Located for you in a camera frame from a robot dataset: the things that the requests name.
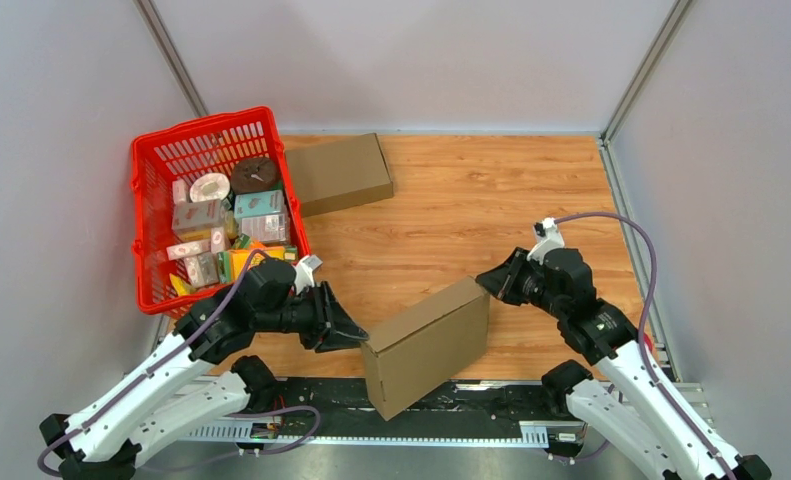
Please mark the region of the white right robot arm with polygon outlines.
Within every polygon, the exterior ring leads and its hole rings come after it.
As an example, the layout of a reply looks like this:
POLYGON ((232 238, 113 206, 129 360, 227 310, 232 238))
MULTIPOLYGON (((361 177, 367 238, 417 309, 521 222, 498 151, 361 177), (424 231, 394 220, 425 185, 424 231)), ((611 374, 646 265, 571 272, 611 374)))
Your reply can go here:
POLYGON ((566 344, 624 396, 613 396, 588 367, 568 360, 542 378, 547 414, 594 427, 649 479, 771 478, 759 456, 740 454, 662 376, 627 316, 598 297, 578 250, 559 248, 531 260, 517 248, 476 281, 505 304, 533 305, 554 317, 566 344))

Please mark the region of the brown cardboard box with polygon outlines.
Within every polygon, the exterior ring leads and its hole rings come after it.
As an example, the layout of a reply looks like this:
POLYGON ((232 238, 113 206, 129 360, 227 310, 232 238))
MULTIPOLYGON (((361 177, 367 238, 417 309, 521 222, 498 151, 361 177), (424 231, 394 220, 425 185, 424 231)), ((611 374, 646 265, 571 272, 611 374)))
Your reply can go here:
POLYGON ((285 158, 304 217, 394 196, 394 182, 375 133, 291 149, 285 158))

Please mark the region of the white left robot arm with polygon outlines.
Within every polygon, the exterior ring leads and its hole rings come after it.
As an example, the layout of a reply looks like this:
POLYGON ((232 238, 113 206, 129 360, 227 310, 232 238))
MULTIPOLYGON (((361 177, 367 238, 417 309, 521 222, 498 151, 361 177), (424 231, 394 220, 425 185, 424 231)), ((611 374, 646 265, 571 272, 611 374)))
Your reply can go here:
POLYGON ((230 285, 191 305, 139 366, 101 398, 39 426, 46 447, 38 468, 61 479, 130 479, 147 461, 199 426, 225 415, 281 416, 278 382, 257 356, 238 358, 206 386, 180 390, 258 333, 295 334, 315 353, 355 349, 369 338, 318 282, 315 255, 297 263, 253 250, 230 285))

